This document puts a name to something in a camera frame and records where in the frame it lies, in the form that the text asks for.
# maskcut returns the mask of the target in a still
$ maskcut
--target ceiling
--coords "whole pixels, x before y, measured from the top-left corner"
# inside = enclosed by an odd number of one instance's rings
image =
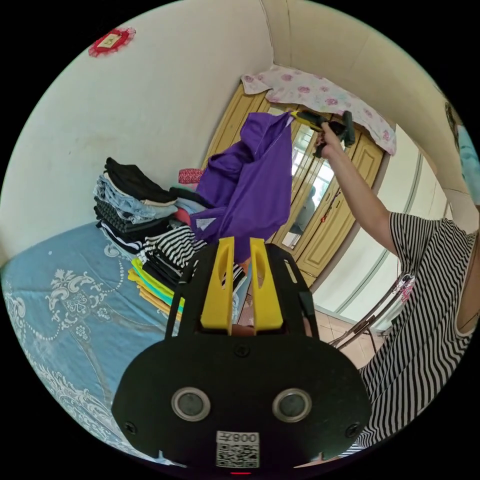
[[[419,146],[444,189],[466,192],[445,98],[395,43],[342,12],[306,0],[261,0],[274,62],[357,95]]]

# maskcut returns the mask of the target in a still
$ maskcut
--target pink floral cloth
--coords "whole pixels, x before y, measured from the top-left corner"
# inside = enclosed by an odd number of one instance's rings
[[[299,104],[317,112],[338,115],[348,110],[379,147],[390,155],[397,151],[395,131],[387,121],[363,100],[326,78],[274,65],[257,75],[243,75],[241,81],[247,95],[268,90],[265,98],[273,104]]]

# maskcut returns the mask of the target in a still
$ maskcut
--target blue bedspread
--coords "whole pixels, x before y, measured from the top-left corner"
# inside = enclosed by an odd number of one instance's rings
[[[167,326],[127,279],[130,267],[91,223],[17,255],[2,268],[1,287],[18,341],[56,401],[101,441],[152,460],[130,446],[110,411],[129,363],[163,340]],[[234,311],[248,285],[234,298]],[[157,462],[170,464],[161,456]]]

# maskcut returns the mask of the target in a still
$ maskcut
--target label sticker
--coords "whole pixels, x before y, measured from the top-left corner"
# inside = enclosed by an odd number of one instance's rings
[[[229,469],[259,468],[259,434],[256,432],[217,431],[216,466]]]

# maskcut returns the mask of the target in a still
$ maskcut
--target yellow clamp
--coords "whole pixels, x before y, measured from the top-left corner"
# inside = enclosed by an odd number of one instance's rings
[[[228,335],[232,334],[234,246],[233,237],[219,241],[200,318],[204,329],[223,330]],[[278,330],[283,318],[264,240],[251,238],[250,251],[255,332]],[[259,277],[263,278],[261,286]]]
[[[204,329],[232,333],[234,238],[221,238],[216,251],[200,322]]]
[[[251,238],[250,251],[253,326],[256,332],[278,330],[284,320],[263,239]],[[263,278],[261,286],[259,277]]]
[[[301,123],[301,124],[303,124],[303,125],[306,125],[307,127],[310,127],[310,128],[311,128],[312,130],[314,130],[315,132],[321,132],[321,131],[322,131],[322,129],[321,129],[319,126],[317,126],[317,125],[309,122],[309,121],[306,120],[305,118],[299,117],[299,114],[300,114],[300,113],[302,113],[301,110],[295,110],[295,111],[291,111],[291,112],[290,112],[291,116],[292,116],[297,122],[299,122],[299,123]]]

